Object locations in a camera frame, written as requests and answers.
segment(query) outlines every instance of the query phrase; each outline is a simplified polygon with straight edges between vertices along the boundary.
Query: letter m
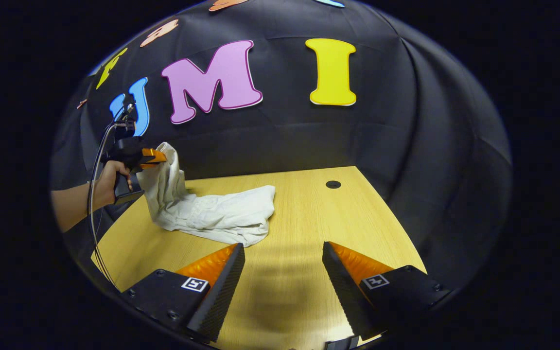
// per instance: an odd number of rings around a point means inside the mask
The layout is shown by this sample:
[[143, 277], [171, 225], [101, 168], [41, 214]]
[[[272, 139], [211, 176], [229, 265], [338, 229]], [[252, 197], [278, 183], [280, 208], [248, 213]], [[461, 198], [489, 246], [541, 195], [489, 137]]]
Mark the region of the letter m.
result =
[[196, 116], [196, 109], [189, 106], [185, 93], [200, 109], [209, 113], [220, 82], [222, 97], [218, 104], [222, 109], [242, 108], [262, 101], [262, 93], [254, 89], [247, 62], [247, 52], [253, 46], [251, 40], [220, 46], [211, 58], [206, 73], [186, 58], [165, 67], [161, 75], [167, 78], [170, 86], [173, 124], [187, 122]]

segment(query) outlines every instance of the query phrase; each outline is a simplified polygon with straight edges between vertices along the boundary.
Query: white towel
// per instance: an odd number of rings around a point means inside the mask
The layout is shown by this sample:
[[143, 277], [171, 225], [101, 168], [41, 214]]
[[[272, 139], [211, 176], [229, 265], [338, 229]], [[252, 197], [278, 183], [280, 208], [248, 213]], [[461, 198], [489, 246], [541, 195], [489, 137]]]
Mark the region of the white towel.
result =
[[157, 150], [165, 154], [167, 162], [137, 173], [156, 225], [243, 246], [256, 244], [267, 236], [267, 220], [274, 213], [274, 186], [198, 197], [185, 189], [185, 173], [178, 168], [176, 150], [167, 142]]

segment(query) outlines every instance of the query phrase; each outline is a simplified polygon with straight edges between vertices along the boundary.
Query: table surface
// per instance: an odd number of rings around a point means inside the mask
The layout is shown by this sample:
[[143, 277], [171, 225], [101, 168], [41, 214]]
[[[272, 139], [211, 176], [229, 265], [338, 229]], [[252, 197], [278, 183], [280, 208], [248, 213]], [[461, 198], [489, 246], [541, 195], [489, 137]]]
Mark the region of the table surface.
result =
[[[339, 181], [340, 188], [327, 188], [330, 180]], [[393, 268], [411, 264], [427, 272], [401, 224], [355, 166], [185, 181], [198, 196], [264, 185], [276, 186], [269, 234], [245, 248], [239, 284], [218, 341], [210, 345], [222, 350], [323, 350], [325, 341], [352, 336], [321, 261], [324, 241]], [[158, 268], [174, 272], [225, 246], [156, 226], [144, 196], [99, 242], [120, 291]]]

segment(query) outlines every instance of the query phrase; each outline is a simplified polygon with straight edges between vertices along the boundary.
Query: black cable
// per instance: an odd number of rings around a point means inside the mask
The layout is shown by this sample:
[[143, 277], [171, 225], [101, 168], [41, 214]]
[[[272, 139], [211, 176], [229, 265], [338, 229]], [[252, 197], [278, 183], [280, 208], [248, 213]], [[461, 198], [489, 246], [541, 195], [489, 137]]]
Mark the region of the black cable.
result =
[[[122, 106], [118, 112], [116, 113], [116, 117], [120, 114], [121, 111], [124, 111], [124, 106]], [[109, 131], [111, 130], [111, 128], [114, 128], [116, 125], [115, 120], [110, 122], [105, 130], [103, 130], [103, 135], [101, 138], [101, 142], [98, 145], [98, 151], [96, 153], [96, 158], [94, 161], [94, 164], [92, 166], [92, 173], [91, 173], [91, 177], [90, 177], [90, 184], [89, 184], [89, 189], [87, 190], [87, 214], [90, 216], [90, 219], [88, 221], [88, 224], [90, 226], [90, 233], [92, 234], [92, 240], [94, 243], [94, 248], [95, 248], [95, 255], [96, 255], [96, 261], [98, 263], [98, 268], [99, 270], [103, 273], [103, 275], [107, 278], [107, 280], [109, 282], [111, 282], [111, 284], [114, 285], [114, 287], [116, 286], [114, 280], [112, 279], [111, 275], [109, 274], [109, 271], [107, 270], [107, 267], [105, 266], [105, 262], [103, 261], [103, 257], [101, 256], [100, 250], [98, 249], [98, 241], [96, 239], [96, 230], [93, 224], [93, 208], [92, 208], [92, 199], [93, 199], [93, 191], [94, 191], [94, 184], [95, 184], [95, 177], [96, 177], [96, 172], [98, 170], [98, 162], [100, 162], [101, 156], [103, 155], [103, 148], [105, 146], [105, 141], [107, 140], [107, 137], [109, 135]]]

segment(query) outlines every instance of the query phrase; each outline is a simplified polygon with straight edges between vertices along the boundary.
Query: hand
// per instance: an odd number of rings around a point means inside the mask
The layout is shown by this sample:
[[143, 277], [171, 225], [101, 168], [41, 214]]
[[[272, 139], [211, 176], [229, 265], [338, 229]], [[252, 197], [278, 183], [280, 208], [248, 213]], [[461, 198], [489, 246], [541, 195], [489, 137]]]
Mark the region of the hand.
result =
[[101, 172], [101, 176], [96, 180], [94, 189], [95, 208], [102, 208], [116, 201], [114, 195], [114, 184], [116, 184], [117, 173], [126, 175], [129, 190], [133, 191], [130, 170], [122, 162], [108, 161]]

